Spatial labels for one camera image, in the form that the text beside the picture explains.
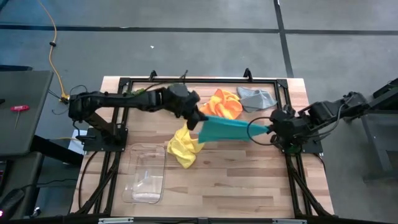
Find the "gray table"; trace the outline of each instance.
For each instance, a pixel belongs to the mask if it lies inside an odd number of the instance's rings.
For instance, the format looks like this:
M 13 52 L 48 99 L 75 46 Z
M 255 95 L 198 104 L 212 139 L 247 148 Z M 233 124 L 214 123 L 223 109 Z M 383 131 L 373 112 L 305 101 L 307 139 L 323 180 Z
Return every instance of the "gray table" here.
M 45 156 L 79 166 L 83 156 L 35 135 L 40 114 L 50 88 L 50 71 L 0 72 L 0 159 L 26 155 L 38 151 Z M 28 105 L 19 115 L 12 106 Z
M 25 189 L 25 197 L 13 219 L 31 215 L 44 156 L 73 165 L 81 165 L 83 156 L 47 139 L 35 135 L 53 73 L 50 71 L 0 72 L 0 160 L 12 161 L 0 200 L 12 189 L 32 184 Z M 28 105 L 29 110 L 19 115 L 10 107 Z

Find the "wire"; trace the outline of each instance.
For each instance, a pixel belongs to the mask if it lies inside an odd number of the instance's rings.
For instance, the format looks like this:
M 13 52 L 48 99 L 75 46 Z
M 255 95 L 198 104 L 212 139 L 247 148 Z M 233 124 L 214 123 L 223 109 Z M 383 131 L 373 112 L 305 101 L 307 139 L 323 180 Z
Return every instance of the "wire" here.
M 56 97 L 56 98 L 58 98 L 58 99 L 61 100 L 61 98 L 60 98 L 59 96 L 57 96 L 57 94 L 55 94 L 53 91 L 49 90 L 49 93 L 50 93 L 52 96 L 54 96 L 54 97 Z
M 319 156 L 317 153 L 314 153 L 314 156 L 318 157 L 319 160 L 321 161 L 322 165 L 323 165 L 323 170 L 326 171 L 326 166 L 325 166 L 325 162 L 323 161 L 322 157 Z
M 94 158 L 94 156 L 97 154 L 98 151 L 95 151 L 90 158 L 88 158 L 87 163 L 85 165 L 85 168 L 83 169 L 83 172 L 81 173 L 81 177 L 80 177 L 80 183 L 79 183 L 79 190 L 78 190 L 78 204 L 79 204 L 79 209 L 81 209 L 81 186 L 83 183 L 83 177 L 85 176 L 88 164 L 91 162 L 91 160 Z
M 62 139 L 69 139 L 69 140 L 72 140 L 72 141 L 80 141 L 77 138 L 70 138 L 70 137 L 60 137 L 60 138 L 57 138 L 56 140 L 62 140 Z
M 84 87 L 86 89 L 86 93 L 88 92 L 87 87 L 85 85 L 77 85 L 75 87 L 73 87 L 72 89 L 70 89 L 69 91 L 69 95 L 72 95 L 72 91 L 78 87 Z
M 178 78 L 178 79 L 183 79 L 183 81 L 185 82 L 185 78 L 184 78 L 184 77 L 187 75 L 187 73 L 188 73 L 188 70 L 186 70 L 185 73 L 184 73 L 182 76 L 180 76 L 180 78 Z M 165 83 L 178 83 L 178 82 L 177 82 L 177 81 L 164 81 L 164 82 L 160 82 L 160 83 L 155 83 L 155 84 L 152 84 L 152 85 L 148 86 L 146 89 L 144 89 L 144 91 L 140 92 L 140 94 L 142 94 L 142 93 L 148 91 L 150 88 L 152 88 L 152 87 L 154 87 L 154 86 L 161 85 L 161 84 L 165 84 Z M 140 94 L 131 95 L 131 96 L 125 96 L 124 99 L 134 98 L 134 97 L 136 97 L 136 96 L 139 96 Z M 75 100 L 80 100 L 80 99 L 82 99 L 82 98 L 86 98 L 86 97 L 90 97 L 90 96 L 98 96 L 98 95 L 97 95 L 97 94 L 86 94 L 86 95 L 81 95 L 81 96 L 76 97 Z M 106 98 L 115 98 L 115 99 L 119 99 L 118 96 L 104 96 L 104 97 L 106 97 Z
M 67 108 L 65 111 L 62 111 L 61 113 L 56 113 L 55 111 L 54 111 L 54 109 L 52 109 L 51 110 L 51 112 L 54 114 L 54 115 L 63 115 L 64 113 L 66 113 L 67 111 L 69 110 L 69 108 Z
M 54 64 L 52 63 L 52 52 L 53 52 L 53 50 L 54 50 L 54 47 L 56 46 L 55 41 L 57 40 L 57 26 L 55 25 L 55 22 L 54 22 L 54 20 L 52 19 L 52 16 L 51 16 L 50 13 L 48 12 L 48 10 L 45 8 L 45 6 L 43 5 L 42 1 L 41 1 L 41 0 L 37 0 L 37 2 L 42 6 L 42 8 L 44 9 L 45 13 L 47 13 L 47 15 L 49 16 L 49 18 L 50 18 L 50 20 L 51 20 L 51 23 L 52 23 L 52 25 L 53 25 L 53 27 L 54 27 L 54 38 L 53 38 L 53 40 L 50 42 L 51 48 L 50 48 L 50 53 L 49 53 L 49 62 L 50 62 L 50 65 L 51 65 L 53 71 L 55 72 L 55 74 L 57 74 L 58 81 L 59 81 L 60 87 L 61 87 L 61 93 L 62 93 L 62 94 L 61 94 L 61 97 L 67 99 L 69 96 L 65 93 L 65 91 L 64 91 L 64 89 L 63 89 L 63 84 L 62 84 L 61 76 L 60 76 L 60 74 L 58 73 L 57 69 L 55 68 Z
M 255 121 L 259 120 L 259 119 L 270 119 L 270 117 L 259 117 L 259 118 L 255 118 L 255 119 L 253 119 L 252 121 L 249 122 L 248 128 L 246 128 L 246 132 L 247 132 L 247 134 L 248 134 L 248 136 L 249 136 L 249 139 L 252 140 L 253 142 L 255 142 L 256 144 L 259 144 L 259 145 L 262 145 L 262 146 L 275 146 L 276 144 L 279 144 L 279 142 L 264 144 L 264 143 L 261 143 L 261 142 L 257 142 L 256 140 L 254 140 L 254 139 L 251 137 L 251 135 L 250 135 L 250 133 L 249 133 L 249 127 L 250 127 L 250 125 L 251 125 L 253 122 L 255 122 Z
M 35 186 L 35 185 L 47 185 L 47 184 L 51 184 L 51 183 L 54 183 L 54 182 L 64 182 L 64 181 L 68 181 L 68 180 L 77 181 L 77 179 L 52 180 L 52 181 L 47 182 L 47 183 L 28 184 L 28 185 L 25 185 L 25 186 L 23 186 L 23 187 L 20 187 L 19 189 L 23 190 L 23 189 L 25 189 L 25 188 L 27 188 L 27 187 L 30 187 L 30 186 Z
M 324 135 L 324 134 L 330 134 L 334 129 L 336 129 L 337 126 L 338 126 L 338 123 L 339 123 L 339 121 L 340 121 L 341 109 L 342 109 L 343 106 L 344 106 L 345 104 L 347 104 L 353 97 L 354 97 L 354 95 L 351 96 L 344 104 L 342 104 L 342 105 L 338 108 L 338 111 L 337 111 L 337 121 L 336 121 L 335 125 L 333 125 L 333 127 L 332 127 L 331 129 L 325 131 L 324 133 L 314 134 L 314 135 L 311 135 L 311 136 L 306 136 L 306 138 L 320 137 L 320 136 L 322 136 L 322 135 Z
M 185 77 L 187 76 L 187 73 L 188 73 L 188 70 L 186 70 L 185 73 L 182 76 L 180 76 L 180 78 L 178 78 L 178 79 L 183 81 L 183 84 L 185 84 Z M 152 88 L 154 86 L 165 84 L 165 83 L 178 83 L 178 82 L 176 82 L 176 81 L 164 81 L 164 82 L 160 82 L 160 83 L 155 83 L 155 84 L 152 84 L 152 85 L 148 86 L 144 91 L 147 91 L 147 90 L 149 90 L 150 88 Z

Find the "towel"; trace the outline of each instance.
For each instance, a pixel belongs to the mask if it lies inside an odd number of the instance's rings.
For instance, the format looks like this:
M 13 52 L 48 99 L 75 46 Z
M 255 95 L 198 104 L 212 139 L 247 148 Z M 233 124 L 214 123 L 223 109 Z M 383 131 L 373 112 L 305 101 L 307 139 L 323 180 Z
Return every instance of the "towel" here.
M 243 140 L 249 141 L 247 121 L 232 120 L 220 118 L 217 116 L 207 116 L 208 120 L 204 121 L 203 127 L 199 133 L 199 143 L 218 140 Z M 250 124 L 250 136 L 256 136 L 268 132 L 267 126 L 259 124 Z
M 198 139 L 191 139 L 187 124 L 175 132 L 174 137 L 167 145 L 167 152 L 174 155 L 177 161 L 185 168 L 189 168 L 195 162 L 196 155 L 203 148 Z
M 277 102 L 265 90 L 250 90 L 243 87 L 237 87 L 236 91 L 241 97 L 240 103 L 247 112 L 264 110 L 274 106 Z
M 229 91 L 218 89 L 200 111 L 207 115 L 236 119 L 242 113 L 239 97 Z

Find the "red tool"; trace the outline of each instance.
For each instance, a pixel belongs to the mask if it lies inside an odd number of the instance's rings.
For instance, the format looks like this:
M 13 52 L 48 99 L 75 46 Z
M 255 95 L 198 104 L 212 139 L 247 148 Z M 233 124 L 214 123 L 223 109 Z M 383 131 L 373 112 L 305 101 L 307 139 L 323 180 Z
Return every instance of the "red tool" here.
M 12 106 L 12 107 L 11 107 L 11 111 L 18 112 L 17 120 L 15 121 L 15 127 L 14 127 L 14 129 L 17 129 L 17 123 L 18 123 L 18 119 L 19 119 L 19 113 L 20 113 L 21 111 L 27 111 L 27 110 L 29 110 L 29 106 L 28 106 L 28 105 L 20 105 L 20 106 Z

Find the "table leg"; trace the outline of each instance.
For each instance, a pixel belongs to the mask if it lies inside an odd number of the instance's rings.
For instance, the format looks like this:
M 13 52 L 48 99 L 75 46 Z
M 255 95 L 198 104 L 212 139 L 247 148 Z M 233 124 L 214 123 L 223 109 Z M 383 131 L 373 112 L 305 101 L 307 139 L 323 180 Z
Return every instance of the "table leg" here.
M 67 164 L 80 166 L 83 155 L 65 149 L 47 139 L 35 135 L 30 146 L 31 151 L 41 152 L 43 155 L 66 162 Z

